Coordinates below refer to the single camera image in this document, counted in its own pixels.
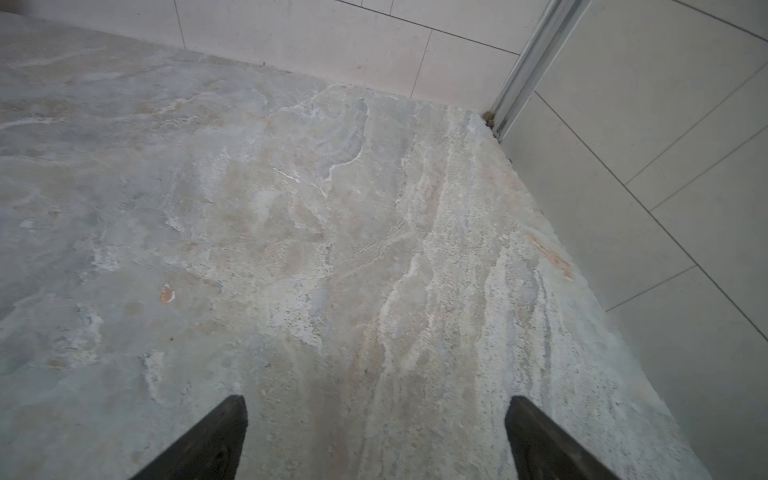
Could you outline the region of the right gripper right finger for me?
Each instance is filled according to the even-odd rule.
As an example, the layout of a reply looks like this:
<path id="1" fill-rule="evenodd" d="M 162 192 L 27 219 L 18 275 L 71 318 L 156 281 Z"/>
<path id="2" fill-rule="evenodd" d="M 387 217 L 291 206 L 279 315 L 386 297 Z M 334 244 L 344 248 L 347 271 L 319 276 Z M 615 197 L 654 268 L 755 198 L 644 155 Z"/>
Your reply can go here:
<path id="1" fill-rule="evenodd" d="M 511 398 L 504 426 L 519 479 L 619 479 L 524 396 Z"/>

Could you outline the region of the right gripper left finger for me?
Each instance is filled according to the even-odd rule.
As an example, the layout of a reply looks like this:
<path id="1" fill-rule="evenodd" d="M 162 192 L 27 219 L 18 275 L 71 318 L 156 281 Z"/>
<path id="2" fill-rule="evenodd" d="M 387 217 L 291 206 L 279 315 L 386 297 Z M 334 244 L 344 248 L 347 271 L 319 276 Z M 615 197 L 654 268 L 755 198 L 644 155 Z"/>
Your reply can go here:
<path id="1" fill-rule="evenodd" d="M 131 479 L 232 480 L 247 427 L 245 398 L 230 395 Z"/>

